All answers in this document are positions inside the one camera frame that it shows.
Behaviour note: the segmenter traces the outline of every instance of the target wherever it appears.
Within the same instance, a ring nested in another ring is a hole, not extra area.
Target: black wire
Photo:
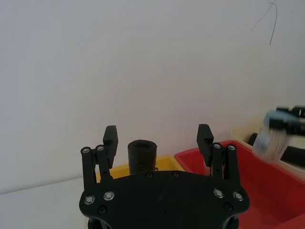
[[[274,31],[275,31],[275,25],[276,25],[276,20],[277,20],[277,6],[276,6],[276,4],[275,3],[271,3],[272,5],[274,5],[275,6],[275,9],[276,9],[276,15],[275,15],[275,24],[274,24],[274,27],[273,27],[273,31],[272,31],[272,35],[271,35],[271,39],[270,39],[270,43],[269,43],[269,45],[271,44],[271,41],[272,41],[272,38],[273,38],[273,34],[274,34]]]
[[[254,30],[254,28],[258,25],[258,23],[260,23],[261,22],[261,20],[266,16],[266,14],[268,13],[268,11],[271,9],[271,7],[272,7],[272,4],[274,4],[276,2],[276,0],[274,1],[274,2],[271,2],[270,4],[270,7],[267,9],[267,11],[266,11],[266,13],[260,18],[260,20],[258,20],[257,21],[257,23],[253,26],[253,28],[251,29],[251,31],[252,30]]]

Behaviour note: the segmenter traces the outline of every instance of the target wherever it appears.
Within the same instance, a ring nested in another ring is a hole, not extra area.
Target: blurry object
[[[293,116],[298,117],[298,118],[305,118],[305,107],[304,106],[295,106],[291,110],[289,109],[289,107],[277,107],[276,110],[292,114]]]
[[[264,163],[241,142],[225,141],[223,146],[237,147],[241,184],[251,205],[239,218],[243,229],[304,229],[305,182],[281,168]],[[206,174],[204,158],[198,148],[174,156],[187,172]]]
[[[257,133],[253,133],[249,138],[248,144],[253,146],[256,137]],[[281,160],[305,168],[305,149],[288,146]]]
[[[279,161],[288,146],[290,135],[294,134],[292,131],[288,132],[289,130],[284,124],[298,122],[297,117],[287,112],[267,112],[253,144],[253,153],[269,163]]]
[[[253,119],[241,126],[237,126],[231,130],[231,137],[252,150],[252,146],[247,142],[253,133],[258,133],[261,126],[263,125],[264,116]],[[297,148],[305,148],[305,137],[302,136],[292,136],[290,139],[290,146]],[[278,161],[276,164],[282,169],[288,171],[289,173],[297,176],[298,178],[305,181],[305,169],[299,166],[286,163],[284,161]]]
[[[135,140],[128,144],[128,164],[131,174],[154,171],[156,168],[157,145],[147,140]]]

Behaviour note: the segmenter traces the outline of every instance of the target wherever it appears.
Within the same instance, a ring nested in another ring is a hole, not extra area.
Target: beige bin
[[[246,147],[252,149],[252,146],[247,144],[250,136],[253,133],[258,133],[259,129],[261,128],[263,124],[264,116],[261,118],[254,119],[244,125],[238,126],[236,128],[233,128],[231,130],[231,137],[233,140],[236,140],[240,142],[241,144],[245,145]],[[298,148],[305,148],[305,137],[292,137],[290,144],[291,146],[295,146]],[[293,175],[301,178],[302,180],[305,180],[305,169],[302,167],[298,167],[295,165],[291,165],[289,163],[279,161],[278,165],[288,171],[289,173],[292,173]]]

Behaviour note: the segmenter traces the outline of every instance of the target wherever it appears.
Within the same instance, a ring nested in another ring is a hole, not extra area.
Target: white wall
[[[117,125],[158,153],[216,140],[277,105],[304,104],[305,1],[3,0],[0,193],[81,176],[80,149]]]

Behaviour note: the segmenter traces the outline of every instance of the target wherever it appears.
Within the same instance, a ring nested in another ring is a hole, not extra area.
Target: black cylindrical object
[[[130,174],[154,171],[156,167],[157,145],[147,140],[135,140],[128,144],[128,164]]]

